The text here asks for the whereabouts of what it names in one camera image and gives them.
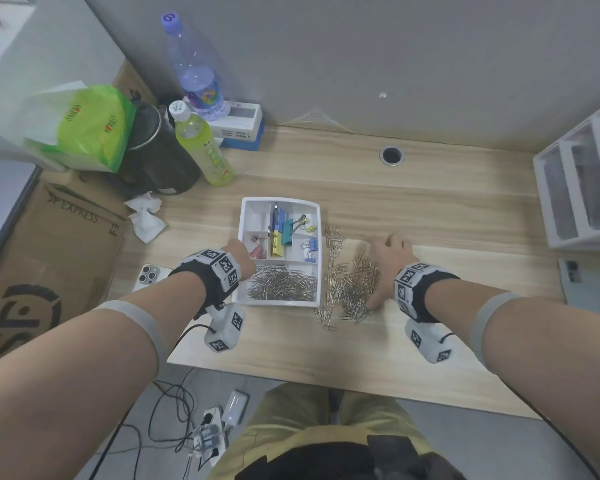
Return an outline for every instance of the cardboard box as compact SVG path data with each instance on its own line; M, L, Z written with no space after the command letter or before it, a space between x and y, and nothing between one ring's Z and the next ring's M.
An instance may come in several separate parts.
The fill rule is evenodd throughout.
M39 182L0 255L0 357L100 304L127 230Z
M65 193L75 195L102 209L111 211L121 219L126 219L129 215L130 209L124 205L126 199L111 185L105 172L45 170L40 178L59 187Z
M135 67L128 60L125 60L120 67L120 72L115 76L113 86L121 90L131 101L141 99L154 106L157 105L151 89L144 83Z

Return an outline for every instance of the pile of paper clips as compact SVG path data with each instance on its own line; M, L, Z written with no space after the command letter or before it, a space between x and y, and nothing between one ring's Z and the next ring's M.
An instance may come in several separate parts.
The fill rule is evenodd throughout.
M318 290L318 278L284 264L258 266L249 282L248 297L253 299L315 301Z
M378 276L377 265L362 253L353 259L351 270L349 265L336 264L336 259L344 247L345 237L337 227L324 226L327 249L329 251L328 273L324 282L326 299L315 315L325 330L337 330L331 325L333 307L342 306L340 320L353 321L355 325L372 313L367 308L367 300L376 288Z

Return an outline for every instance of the yellow pants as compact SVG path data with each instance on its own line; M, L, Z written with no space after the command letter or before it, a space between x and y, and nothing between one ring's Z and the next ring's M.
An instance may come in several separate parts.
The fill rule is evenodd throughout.
M264 395L247 428L218 460L208 480L233 480L262 456L272 461L304 445L331 442L366 445L367 435L408 436L418 454L432 451L394 399L345 391L340 403L340 425L329 425L326 388L282 384Z

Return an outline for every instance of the hand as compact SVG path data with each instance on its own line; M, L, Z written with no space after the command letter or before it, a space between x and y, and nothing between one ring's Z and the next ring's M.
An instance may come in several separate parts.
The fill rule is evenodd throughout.
M248 280L256 272L256 264L248 255L247 246L238 239L232 239L229 244L222 248L223 251L231 253L240 265L242 278L240 281Z
M367 308L375 310L384 303L384 300L393 298L393 282L398 273L409 264L418 261L413 255L413 246L410 241L402 241L399 235L391 234L386 239L374 237L368 239L371 244L371 254L378 262L380 280L376 291L367 301Z

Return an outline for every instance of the bottle cap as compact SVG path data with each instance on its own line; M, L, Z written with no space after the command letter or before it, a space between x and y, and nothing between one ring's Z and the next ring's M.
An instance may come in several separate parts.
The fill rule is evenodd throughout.
M174 101L168 106L168 110L176 120L176 123L183 123L191 117L191 110L188 108L184 101Z
M174 11L162 15L162 27L164 27L164 31L169 35L177 34L183 31L182 23L179 21L179 16Z

